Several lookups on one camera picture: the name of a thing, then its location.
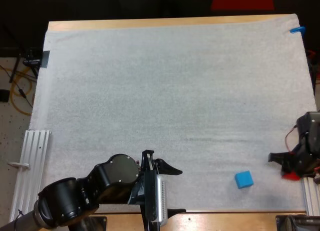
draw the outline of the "gray cloth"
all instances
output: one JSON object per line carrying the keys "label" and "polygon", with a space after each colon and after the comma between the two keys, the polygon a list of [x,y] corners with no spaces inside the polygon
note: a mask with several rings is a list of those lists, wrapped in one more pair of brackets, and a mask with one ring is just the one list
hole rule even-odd
{"label": "gray cloth", "polygon": [[[46,33],[30,128],[52,131],[43,185],[118,153],[155,150],[177,169],[169,208],[304,210],[281,178],[296,119],[316,108],[295,14],[261,22]],[[250,170],[254,185],[238,189]],[[101,211],[138,211],[106,205]]]}

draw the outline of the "red cloth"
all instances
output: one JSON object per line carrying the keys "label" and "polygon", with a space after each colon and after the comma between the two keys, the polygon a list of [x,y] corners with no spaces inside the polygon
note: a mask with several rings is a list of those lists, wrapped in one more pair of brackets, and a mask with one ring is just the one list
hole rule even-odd
{"label": "red cloth", "polygon": [[213,0],[211,10],[274,10],[273,0]]}

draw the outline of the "metal bracket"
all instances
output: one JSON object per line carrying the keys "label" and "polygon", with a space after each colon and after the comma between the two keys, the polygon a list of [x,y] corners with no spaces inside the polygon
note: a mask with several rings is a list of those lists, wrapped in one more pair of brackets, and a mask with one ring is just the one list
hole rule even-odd
{"label": "metal bracket", "polygon": [[22,168],[23,170],[30,170],[30,165],[28,163],[8,162],[7,164],[17,169]]}
{"label": "metal bracket", "polygon": [[302,179],[304,191],[304,202],[306,214],[309,216],[320,216],[320,187],[312,177]]}
{"label": "metal bracket", "polygon": [[16,218],[18,210],[26,214],[34,209],[41,187],[50,133],[49,130],[25,131],[20,162],[8,162],[8,165],[18,168],[10,222]]}

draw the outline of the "cable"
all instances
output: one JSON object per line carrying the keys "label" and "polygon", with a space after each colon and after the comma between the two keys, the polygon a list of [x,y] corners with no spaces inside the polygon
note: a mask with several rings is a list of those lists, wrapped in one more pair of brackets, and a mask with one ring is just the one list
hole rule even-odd
{"label": "cable", "polygon": [[[9,68],[4,68],[4,69],[5,69],[6,71],[12,72],[12,70],[9,69]],[[23,73],[23,72],[20,72],[20,71],[16,71],[16,72],[18,72],[18,73],[16,73],[17,76],[20,76],[21,78],[24,78],[24,79],[26,79],[26,80],[29,81],[29,89],[28,89],[26,92],[24,92],[25,95],[28,95],[28,94],[32,91],[32,82],[37,82],[37,81],[31,80],[30,78],[25,77],[25,76],[24,76],[25,73]],[[19,77],[19,78],[17,77],[17,79],[15,80],[16,83],[20,80],[20,77]],[[14,95],[16,95],[16,96],[21,97],[21,94],[20,94],[19,92],[16,92],[15,89],[13,89],[13,93],[14,93]]]}
{"label": "cable", "polygon": [[18,216],[15,218],[14,223],[13,223],[14,231],[17,230],[17,221],[18,221],[18,218],[19,218],[20,216],[23,216],[23,215],[24,215],[24,213],[23,213],[20,209],[18,209],[18,212],[19,212],[19,214],[18,214]]}
{"label": "cable", "polygon": [[[5,72],[6,72],[6,74],[10,77],[10,74],[7,72],[7,70],[4,68],[4,67],[2,67],[1,65],[0,65],[0,68],[1,69],[3,69]],[[28,70],[29,70],[29,68],[26,68],[22,73],[23,74],[25,74],[26,72],[28,72]],[[29,104],[29,106],[31,107],[31,108],[33,108],[33,106],[32,106],[32,104],[29,102],[29,100],[27,99],[27,96],[26,96],[26,94],[25,94],[25,92],[19,87],[19,85],[18,85],[18,81],[20,80],[20,78],[21,78],[21,76],[20,77],[17,77],[15,80],[13,80],[13,82],[12,82],[12,85],[11,85],[11,89],[10,89],[10,101],[11,101],[11,103],[12,103],[12,106],[18,111],[18,112],[20,112],[20,113],[22,113],[22,114],[24,114],[24,115],[27,115],[27,116],[31,116],[31,113],[29,113],[29,112],[25,112],[25,111],[22,111],[21,109],[19,109],[17,106],[16,106],[16,104],[14,103],[14,99],[13,99],[13,93],[15,93],[14,91],[15,91],[15,86],[17,86],[18,88],[19,88],[19,93],[20,93],[20,95],[27,101],[27,103]]]}
{"label": "cable", "polygon": [[291,134],[291,132],[297,127],[297,125],[293,126],[292,129],[286,134],[285,138],[284,138],[284,144],[286,146],[286,149],[288,150],[289,153],[291,153],[291,150],[288,146],[288,143],[287,143],[287,138],[288,138],[288,135]]}

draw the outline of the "wooden table edge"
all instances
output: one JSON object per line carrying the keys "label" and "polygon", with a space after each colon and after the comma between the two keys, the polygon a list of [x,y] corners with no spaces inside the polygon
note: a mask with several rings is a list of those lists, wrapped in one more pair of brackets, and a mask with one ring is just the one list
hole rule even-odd
{"label": "wooden table edge", "polygon": [[50,21],[48,24],[48,31],[76,31],[179,25],[250,23],[280,18],[287,15],[288,14],[266,14],[214,17]]}

